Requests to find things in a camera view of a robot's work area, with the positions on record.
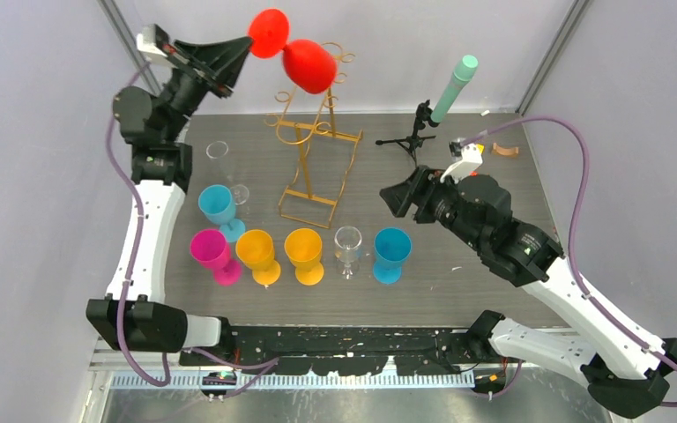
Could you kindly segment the blue wine glass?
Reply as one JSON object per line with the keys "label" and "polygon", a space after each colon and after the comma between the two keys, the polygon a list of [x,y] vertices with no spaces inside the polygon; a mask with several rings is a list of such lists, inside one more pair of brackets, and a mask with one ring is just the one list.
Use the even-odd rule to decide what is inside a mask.
{"label": "blue wine glass", "polygon": [[199,210],[224,235],[229,243],[235,243],[246,232],[246,226],[236,217],[237,208],[230,188],[224,185],[211,185],[199,195]]}
{"label": "blue wine glass", "polygon": [[386,227],[380,230],[374,239],[374,278],[385,285],[398,282],[402,276],[402,266],[412,251],[412,240],[402,229]]}

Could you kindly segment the clear wine glass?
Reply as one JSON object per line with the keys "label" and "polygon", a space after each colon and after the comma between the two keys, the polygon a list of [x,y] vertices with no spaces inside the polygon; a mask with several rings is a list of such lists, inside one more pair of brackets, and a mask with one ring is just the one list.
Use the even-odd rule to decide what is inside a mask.
{"label": "clear wine glass", "polygon": [[354,278],[360,268],[363,237],[355,226],[342,226],[334,235],[335,257],[343,279]]}
{"label": "clear wine glass", "polygon": [[224,179],[224,183],[229,187],[236,205],[244,205],[249,200],[249,189],[242,184],[235,172],[234,156],[228,143],[224,141],[214,141],[207,145],[206,155],[217,171],[217,174]]}

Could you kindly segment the red wine glass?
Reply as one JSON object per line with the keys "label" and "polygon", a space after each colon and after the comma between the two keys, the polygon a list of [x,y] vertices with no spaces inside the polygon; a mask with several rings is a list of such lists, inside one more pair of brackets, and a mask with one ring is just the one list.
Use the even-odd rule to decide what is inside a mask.
{"label": "red wine glass", "polygon": [[307,39],[289,41],[290,23],[275,8],[260,11],[251,21],[248,36],[253,40],[250,53],[260,59],[281,55],[286,75],[304,92],[327,91],[338,74],[333,56],[320,44]]}

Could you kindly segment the yellow wine glass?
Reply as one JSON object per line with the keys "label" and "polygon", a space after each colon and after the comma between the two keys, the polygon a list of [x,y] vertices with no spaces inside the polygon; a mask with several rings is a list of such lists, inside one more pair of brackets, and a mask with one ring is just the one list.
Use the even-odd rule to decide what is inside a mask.
{"label": "yellow wine glass", "polygon": [[238,239],[235,253],[259,285],[271,286],[279,279],[281,268],[275,258],[273,239],[264,230],[246,231]]}
{"label": "yellow wine glass", "polygon": [[314,286],[322,280],[323,243],[318,232],[306,227],[296,229],[286,237],[284,249],[298,282]]}

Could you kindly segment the pink wine glass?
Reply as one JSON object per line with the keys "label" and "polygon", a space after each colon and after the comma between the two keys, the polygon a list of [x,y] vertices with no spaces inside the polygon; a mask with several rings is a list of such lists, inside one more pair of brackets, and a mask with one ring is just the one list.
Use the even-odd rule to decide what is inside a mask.
{"label": "pink wine glass", "polygon": [[227,239],[218,229],[196,233],[190,241],[190,254],[221,286],[234,285],[242,275],[241,264],[233,258]]}

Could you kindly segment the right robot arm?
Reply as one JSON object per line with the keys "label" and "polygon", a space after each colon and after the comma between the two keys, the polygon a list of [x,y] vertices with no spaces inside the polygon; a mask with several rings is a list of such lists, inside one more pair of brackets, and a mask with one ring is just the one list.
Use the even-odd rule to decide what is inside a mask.
{"label": "right robot arm", "polygon": [[417,167],[381,189],[398,218],[416,207],[419,224],[438,223],[468,245],[494,275],[551,308],[576,332],[569,340],[486,310],[470,326],[469,353],[529,361],[586,388],[608,411],[637,418],[664,405],[677,372],[677,338],[658,338],[621,311],[596,306],[599,293],[575,277],[562,246],[539,227],[514,217],[510,193],[484,174],[446,181],[438,169]]}

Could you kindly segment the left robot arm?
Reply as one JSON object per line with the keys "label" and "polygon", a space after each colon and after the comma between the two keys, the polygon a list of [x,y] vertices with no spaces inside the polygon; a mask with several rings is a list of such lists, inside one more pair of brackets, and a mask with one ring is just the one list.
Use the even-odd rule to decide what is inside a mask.
{"label": "left robot arm", "polygon": [[201,347],[213,364],[234,357],[224,317],[191,315],[165,302],[167,255],[174,225],[188,193],[193,151],[179,135],[209,93],[229,97],[249,56],[252,38],[210,44],[171,41],[157,26],[137,37],[151,63],[172,73],[161,93],[129,84],[112,101],[112,122],[131,148],[130,222],[115,275],[101,299],[90,299],[86,318],[120,351],[177,353]]}

